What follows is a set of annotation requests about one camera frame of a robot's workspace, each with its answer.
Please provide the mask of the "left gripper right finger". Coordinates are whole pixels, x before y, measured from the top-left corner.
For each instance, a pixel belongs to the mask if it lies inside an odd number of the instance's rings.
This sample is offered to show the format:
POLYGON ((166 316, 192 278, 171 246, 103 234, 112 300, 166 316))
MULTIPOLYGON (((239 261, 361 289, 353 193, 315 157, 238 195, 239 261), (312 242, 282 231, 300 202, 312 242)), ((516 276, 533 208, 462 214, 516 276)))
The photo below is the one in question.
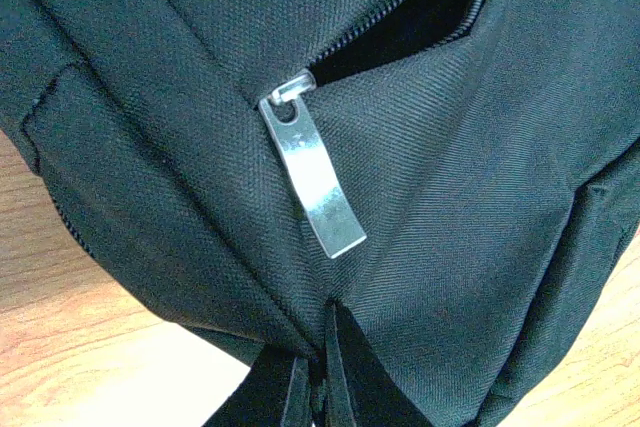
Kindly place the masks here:
POLYGON ((351 311, 326 309, 327 426, 419 427, 427 417, 391 379, 351 311))

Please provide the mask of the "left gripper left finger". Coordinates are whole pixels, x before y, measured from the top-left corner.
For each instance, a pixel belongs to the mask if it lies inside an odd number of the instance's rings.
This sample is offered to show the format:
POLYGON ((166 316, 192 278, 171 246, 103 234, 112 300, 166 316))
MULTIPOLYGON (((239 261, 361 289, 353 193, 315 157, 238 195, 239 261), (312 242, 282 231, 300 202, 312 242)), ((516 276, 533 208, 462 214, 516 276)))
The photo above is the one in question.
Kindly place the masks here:
POLYGON ((305 358, 263 348, 248 375, 205 427, 309 427, 311 384, 305 358))

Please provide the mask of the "black student backpack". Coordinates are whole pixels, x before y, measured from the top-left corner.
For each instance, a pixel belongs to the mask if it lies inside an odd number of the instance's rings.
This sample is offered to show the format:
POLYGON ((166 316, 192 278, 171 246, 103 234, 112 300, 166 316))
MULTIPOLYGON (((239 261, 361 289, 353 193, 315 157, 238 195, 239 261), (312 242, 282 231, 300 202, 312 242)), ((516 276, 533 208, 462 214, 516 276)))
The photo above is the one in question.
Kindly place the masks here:
POLYGON ((639 0, 1 0, 1 127, 76 241, 251 369, 347 307, 494 426, 639 226, 639 0))

